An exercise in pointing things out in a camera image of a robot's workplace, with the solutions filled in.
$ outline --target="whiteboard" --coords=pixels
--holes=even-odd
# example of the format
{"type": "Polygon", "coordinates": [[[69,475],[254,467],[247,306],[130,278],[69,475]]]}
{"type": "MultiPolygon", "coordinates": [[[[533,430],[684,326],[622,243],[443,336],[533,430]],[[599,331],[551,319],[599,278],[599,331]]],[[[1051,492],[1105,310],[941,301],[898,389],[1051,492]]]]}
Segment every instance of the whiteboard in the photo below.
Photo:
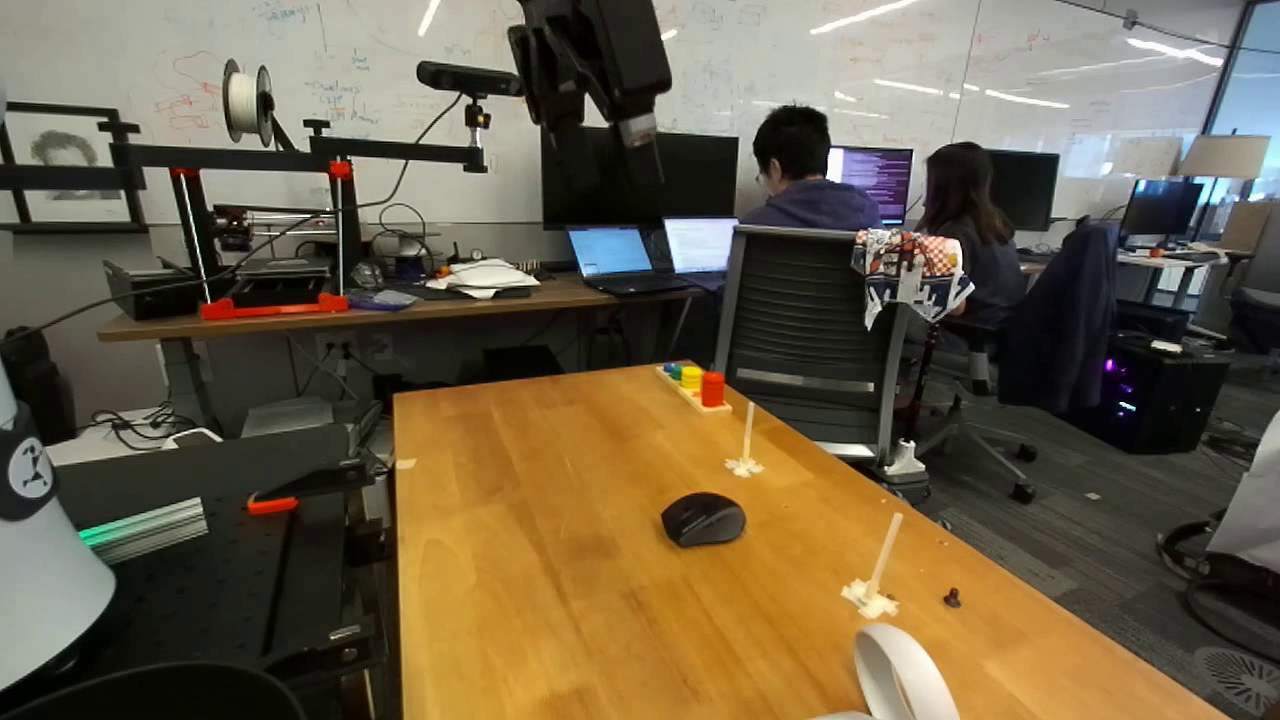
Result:
{"type": "MultiPolygon", "coordinates": [[[[335,135],[411,140],[452,97],[416,84],[416,58],[512,69],[517,0],[39,0],[0,5],[0,89],[11,101],[113,104],[144,144],[234,149],[222,69],[270,63],[281,125],[332,118],[335,135]]],[[[1240,0],[1132,0],[1161,25],[1223,43],[1240,0]]],[[[1061,153],[1057,211],[1123,201],[1137,173],[1171,168],[1202,132],[1216,72],[1127,43],[1117,14],[1057,0],[655,0],[677,89],[661,128],[742,135],[742,203],[762,201],[749,140],[769,109],[816,104],[839,144],[947,140],[1061,153]]],[[[521,101],[487,101],[487,174],[416,165],[401,201],[428,220],[542,220],[542,135],[521,101]]],[[[460,113],[433,144],[464,144],[460,113]]],[[[401,165],[358,158],[361,201],[401,165]]],[[[323,203],[308,174],[208,174],[211,201],[323,203]]],[[[148,220],[176,217],[164,174],[148,220]]]]}

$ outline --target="desk lamp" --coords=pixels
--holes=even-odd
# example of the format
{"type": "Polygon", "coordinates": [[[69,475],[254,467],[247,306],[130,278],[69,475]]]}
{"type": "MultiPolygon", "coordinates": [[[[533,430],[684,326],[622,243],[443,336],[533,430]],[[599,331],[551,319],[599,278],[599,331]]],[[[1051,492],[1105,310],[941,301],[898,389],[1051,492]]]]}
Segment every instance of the desk lamp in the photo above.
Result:
{"type": "Polygon", "coordinates": [[[1210,195],[1197,217],[1197,241],[1214,207],[1221,207],[1216,183],[1221,181],[1258,181],[1267,158],[1267,135],[1197,135],[1189,155],[1181,158],[1181,174],[1210,174],[1210,195]]]}
{"type": "Polygon", "coordinates": [[[76,537],[33,417],[0,365],[0,693],[74,649],[118,595],[76,537]]]}

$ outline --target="person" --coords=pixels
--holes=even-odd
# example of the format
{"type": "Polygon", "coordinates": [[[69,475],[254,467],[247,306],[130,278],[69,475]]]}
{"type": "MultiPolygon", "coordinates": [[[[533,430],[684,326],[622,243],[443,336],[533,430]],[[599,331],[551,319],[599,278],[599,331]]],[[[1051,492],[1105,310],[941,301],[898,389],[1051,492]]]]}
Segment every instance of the person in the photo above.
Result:
{"type": "Polygon", "coordinates": [[[927,155],[919,233],[953,237],[966,248],[966,276],[975,285],[946,319],[967,342],[975,395],[994,391],[994,339],[1023,296],[1011,223],[994,203],[994,158],[981,144],[946,144],[927,155]]]}
{"type": "Polygon", "coordinates": [[[751,140],[769,201],[746,223],[875,226],[875,201],[851,183],[834,183],[828,153],[826,113],[804,104],[769,113],[751,140]]]}

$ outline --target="computer tower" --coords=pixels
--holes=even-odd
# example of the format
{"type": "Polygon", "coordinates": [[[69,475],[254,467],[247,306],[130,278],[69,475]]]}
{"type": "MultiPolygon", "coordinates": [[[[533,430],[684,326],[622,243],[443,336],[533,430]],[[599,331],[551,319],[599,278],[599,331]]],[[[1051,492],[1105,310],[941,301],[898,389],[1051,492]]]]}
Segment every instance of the computer tower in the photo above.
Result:
{"type": "Polygon", "coordinates": [[[1223,358],[1166,351],[1153,336],[1117,336],[1086,427],[1123,452],[1194,452],[1223,375],[1223,358]]]}

